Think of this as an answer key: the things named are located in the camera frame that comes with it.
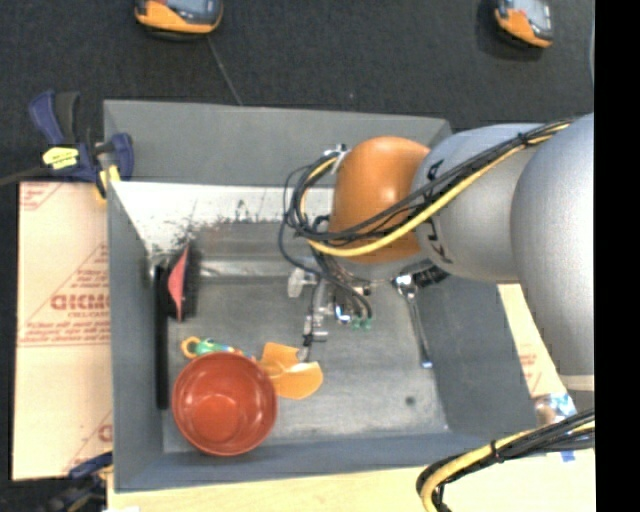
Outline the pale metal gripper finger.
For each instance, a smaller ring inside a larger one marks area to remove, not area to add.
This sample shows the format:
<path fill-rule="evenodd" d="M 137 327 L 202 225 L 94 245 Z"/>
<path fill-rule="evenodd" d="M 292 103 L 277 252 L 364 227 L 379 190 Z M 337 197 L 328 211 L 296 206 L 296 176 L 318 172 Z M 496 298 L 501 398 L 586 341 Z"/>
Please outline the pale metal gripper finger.
<path fill-rule="evenodd" d="M 322 315 L 307 313 L 303 323 L 299 360 L 310 361 L 314 345 L 317 343 L 325 343 L 327 340 L 328 330 L 324 325 L 324 317 Z"/>
<path fill-rule="evenodd" d="M 294 268 L 287 279 L 287 295 L 291 299 L 299 298 L 307 291 L 313 293 L 318 285 L 318 276 L 301 268 Z"/>

